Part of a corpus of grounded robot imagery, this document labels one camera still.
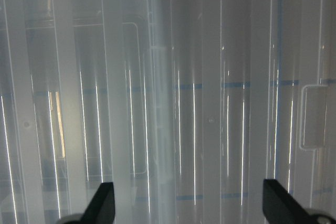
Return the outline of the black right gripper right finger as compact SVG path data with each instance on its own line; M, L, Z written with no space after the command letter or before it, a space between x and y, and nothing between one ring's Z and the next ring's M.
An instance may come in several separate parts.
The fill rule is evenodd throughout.
M263 214L268 223L311 223L310 215L275 179L264 179Z

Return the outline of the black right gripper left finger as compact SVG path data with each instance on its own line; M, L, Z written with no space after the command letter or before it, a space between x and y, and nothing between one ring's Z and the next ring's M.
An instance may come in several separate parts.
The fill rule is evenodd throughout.
M114 223L115 198L113 182L101 183L79 223Z

